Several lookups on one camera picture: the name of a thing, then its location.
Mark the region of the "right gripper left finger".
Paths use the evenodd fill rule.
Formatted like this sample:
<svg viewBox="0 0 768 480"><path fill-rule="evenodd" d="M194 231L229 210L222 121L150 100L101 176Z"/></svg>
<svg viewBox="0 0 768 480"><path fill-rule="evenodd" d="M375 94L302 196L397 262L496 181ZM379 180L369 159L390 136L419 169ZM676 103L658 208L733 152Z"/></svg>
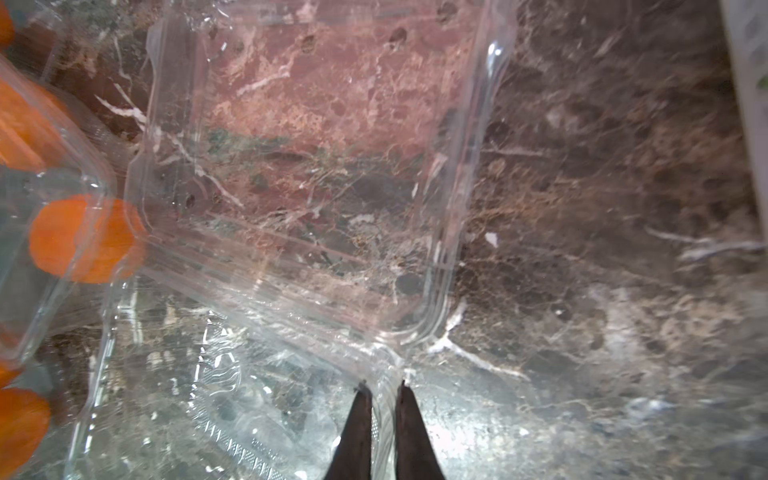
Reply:
<svg viewBox="0 0 768 480"><path fill-rule="evenodd" d="M324 479L370 480L371 455L372 393L360 383Z"/></svg>

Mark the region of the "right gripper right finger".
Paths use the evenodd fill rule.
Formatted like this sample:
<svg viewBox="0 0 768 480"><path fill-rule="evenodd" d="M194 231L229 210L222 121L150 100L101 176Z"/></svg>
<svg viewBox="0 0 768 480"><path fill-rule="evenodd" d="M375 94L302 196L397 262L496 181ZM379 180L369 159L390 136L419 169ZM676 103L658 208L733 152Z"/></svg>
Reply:
<svg viewBox="0 0 768 480"><path fill-rule="evenodd" d="M402 382L394 409L397 480L445 480L413 390Z"/></svg>

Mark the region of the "clear clamshell container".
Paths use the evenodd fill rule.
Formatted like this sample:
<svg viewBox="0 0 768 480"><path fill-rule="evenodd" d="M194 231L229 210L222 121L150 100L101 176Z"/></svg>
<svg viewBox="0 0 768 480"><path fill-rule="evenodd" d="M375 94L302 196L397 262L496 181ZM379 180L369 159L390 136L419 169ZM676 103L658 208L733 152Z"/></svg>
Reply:
<svg viewBox="0 0 768 480"><path fill-rule="evenodd" d="M357 387L392 475L442 325L513 1L170 1L68 479L321 479Z"/></svg>
<svg viewBox="0 0 768 480"><path fill-rule="evenodd" d="M1 62L1 361L23 364L77 284L39 269L28 250L45 205L90 195L91 206L120 199L104 157L54 95Z"/></svg>

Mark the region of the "orange container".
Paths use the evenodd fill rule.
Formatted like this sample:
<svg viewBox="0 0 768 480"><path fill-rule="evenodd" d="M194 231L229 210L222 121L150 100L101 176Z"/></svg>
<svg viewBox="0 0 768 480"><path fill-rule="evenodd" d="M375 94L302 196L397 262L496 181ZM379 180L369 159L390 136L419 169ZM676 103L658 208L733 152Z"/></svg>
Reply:
<svg viewBox="0 0 768 480"><path fill-rule="evenodd" d="M75 282L106 284L116 268L125 279L146 259L146 233L135 206L115 198L93 208L90 195L55 200L31 224L28 250L42 271Z"/></svg>
<svg viewBox="0 0 768 480"><path fill-rule="evenodd" d="M10 479L34 454L51 419L48 402L37 393L1 390L1 478Z"/></svg>

